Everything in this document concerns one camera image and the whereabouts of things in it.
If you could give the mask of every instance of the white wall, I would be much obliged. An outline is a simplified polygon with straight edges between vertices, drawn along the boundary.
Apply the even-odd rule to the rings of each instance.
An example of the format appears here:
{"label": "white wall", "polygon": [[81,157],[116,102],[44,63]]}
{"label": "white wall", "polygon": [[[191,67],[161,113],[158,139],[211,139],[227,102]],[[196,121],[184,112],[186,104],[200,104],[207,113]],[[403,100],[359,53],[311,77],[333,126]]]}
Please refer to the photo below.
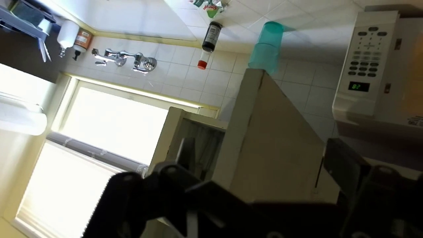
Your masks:
{"label": "white wall", "polygon": [[[105,48],[141,52],[157,59],[157,69],[147,76],[133,73],[132,60],[122,68],[110,64],[97,68],[93,56],[87,53],[77,63],[69,60],[64,72],[216,106],[221,109],[219,120],[223,122],[229,120],[248,61],[248,55],[214,52],[207,69],[198,71],[200,51],[194,48],[105,38],[93,39],[91,48],[97,48],[100,53]],[[322,141],[335,133],[330,106],[339,72],[339,65],[281,60],[273,75],[273,80]]]}

